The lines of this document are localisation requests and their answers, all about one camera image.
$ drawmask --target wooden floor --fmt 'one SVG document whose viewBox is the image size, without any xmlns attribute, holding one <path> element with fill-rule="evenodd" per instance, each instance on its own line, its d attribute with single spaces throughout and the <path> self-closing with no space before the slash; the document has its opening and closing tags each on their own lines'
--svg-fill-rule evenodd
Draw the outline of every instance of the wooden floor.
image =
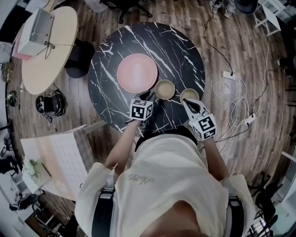
<svg viewBox="0 0 296 237">
<path fill-rule="evenodd" d="M 147 0 L 143 5 L 153 14 L 151 19 L 143 12 L 134 9 L 125 17 L 125 24 L 139 21 L 155 21 L 168 24 L 184 33 L 198 48 L 205 65 L 206 86 L 203 102 L 214 114 L 219 134 L 228 129 L 226 108 L 228 102 L 217 98 L 212 91 L 212 86 L 217 81 L 224 81 L 232 90 L 242 96 L 244 88 L 240 81 L 224 80 L 221 77 L 223 70 L 229 67 L 223 57 L 208 46 L 203 39 L 203 31 L 206 21 L 212 15 L 208 1 L 195 0 Z M 84 0 L 77 0 L 72 4 L 77 11 L 80 31 L 78 38 L 92 42 L 97 46 L 105 37 L 123 25 L 118 24 L 119 11 L 106 10 L 102 14 L 94 13 Z M 247 87 L 247 99 L 250 107 L 261 93 L 261 86 L 267 55 L 268 38 L 264 29 L 254 29 L 253 16 L 242 14 L 233 15 L 227 19 L 219 12 L 210 21 L 206 32 L 208 41 L 218 48 L 229 60 L 233 71 L 240 77 Z M 285 48 L 280 33 L 270 37 L 270 52 L 268 56 L 268 86 L 262 96 L 261 107 L 255 122 L 250 129 L 235 137 L 231 149 L 223 154 L 230 172 L 242 173 L 248 183 L 253 183 L 260 171 L 273 175 L 280 161 L 280 152 L 287 150 L 289 145 L 289 132 L 292 126 L 292 116 L 295 109 L 288 107 L 288 78 L 276 65 L 279 56 L 285 56 Z M 15 61 L 16 67 L 12 75 L 12 82 L 8 90 L 20 88 L 21 62 Z M 15 129 L 15 144 L 20 155 L 23 155 L 19 139 L 42 135 L 46 131 L 56 129 L 66 131 L 83 124 L 93 124 L 101 120 L 91 104 L 88 89 L 87 76 L 81 79 L 71 79 L 65 71 L 61 73 L 56 86 L 64 93 L 68 101 L 67 112 L 64 116 L 48 123 L 35 109 L 36 96 L 28 92 L 20 94 L 20 111 L 18 106 L 8 108 L 8 114 L 13 119 Z M 220 95 L 232 100 L 230 91 L 223 85 L 217 87 Z M 243 115 L 243 109 L 239 111 L 239 117 Z M 103 162 L 120 134 L 109 126 L 103 131 L 93 132 L 89 135 L 90 144 L 95 159 Z M 224 143 L 218 143 L 219 149 Z M 74 204 L 52 194 L 46 194 L 46 205 L 63 222 L 71 215 Z"/>
</svg>

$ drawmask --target shirt logo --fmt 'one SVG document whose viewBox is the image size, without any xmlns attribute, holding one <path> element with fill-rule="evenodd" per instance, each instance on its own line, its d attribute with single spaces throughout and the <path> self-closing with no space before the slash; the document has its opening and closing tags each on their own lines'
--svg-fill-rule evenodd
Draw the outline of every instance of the shirt logo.
<svg viewBox="0 0 296 237">
<path fill-rule="evenodd" d="M 154 182 L 154 178 L 150 178 L 149 176 L 141 176 L 141 175 L 129 175 L 129 181 L 139 182 L 141 184 L 147 184 L 148 182 Z"/>
</svg>

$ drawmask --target round table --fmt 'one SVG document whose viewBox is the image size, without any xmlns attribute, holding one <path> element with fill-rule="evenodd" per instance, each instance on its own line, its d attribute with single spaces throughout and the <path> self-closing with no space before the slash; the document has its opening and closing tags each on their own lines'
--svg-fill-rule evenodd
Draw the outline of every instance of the round table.
<svg viewBox="0 0 296 237">
<path fill-rule="evenodd" d="M 180 103 L 186 88 L 195 89 L 202 98 L 205 74 L 202 58 L 194 44 L 178 30 L 155 22 L 135 23 L 115 31 L 97 48 L 89 69 L 88 90 L 99 115 L 112 127 L 123 131 L 129 120 L 130 100 L 135 94 L 118 83 L 117 68 L 131 54 L 151 57 L 158 68 L 157 81 L 168 79 L 176 93 L 170 100 L 156 99 L 153 119 L 139 128 L 139 135 L 163 133 L 188 120 Z"/>
<path fill-rule="evenodd" d="M 31 94 L 44 92 L 57 79 L 64 68 L 72 50 L 78 30 L 76 11 L 69 7 L 60 7 L 51 12 L 55 16 L 49 42 L 55 45 L 48 58 L 46 49 L 30 60 L 22 62 L 24 86 Z"/>
</svg>

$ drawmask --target string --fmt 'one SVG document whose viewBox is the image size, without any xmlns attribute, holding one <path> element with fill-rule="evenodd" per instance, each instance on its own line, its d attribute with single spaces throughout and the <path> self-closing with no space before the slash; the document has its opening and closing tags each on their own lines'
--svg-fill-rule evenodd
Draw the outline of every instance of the string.
<svg viewBox="0 0 296 237">
<path fill-rule="evenodd" d="M 45 41 L 44 43 L 47 48 L 46 48 L 46 52 L 45 52 L 45 59 L 47 59 L 51 53 L 51 50 L 54 50 L 56 48 L 57 45 L 61 45 L 61 46 L 73 46 L 72 44 L 52 44 L 51 42 L 49 41 Z"/>
</svg>

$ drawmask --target black backpack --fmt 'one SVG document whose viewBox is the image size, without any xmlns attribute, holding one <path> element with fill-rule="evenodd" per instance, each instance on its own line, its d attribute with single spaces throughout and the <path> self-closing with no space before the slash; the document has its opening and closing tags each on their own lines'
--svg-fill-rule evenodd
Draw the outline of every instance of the black backpack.
<svg viewBox="0 0 296 237">
<path fill-rule="evenodd" d="M 59 89 L 44 96 L 40 95 L 36 99 L 36 109 L 51 123 L 53 118 L 65 113 L 65 96 Z"/>
</svg>

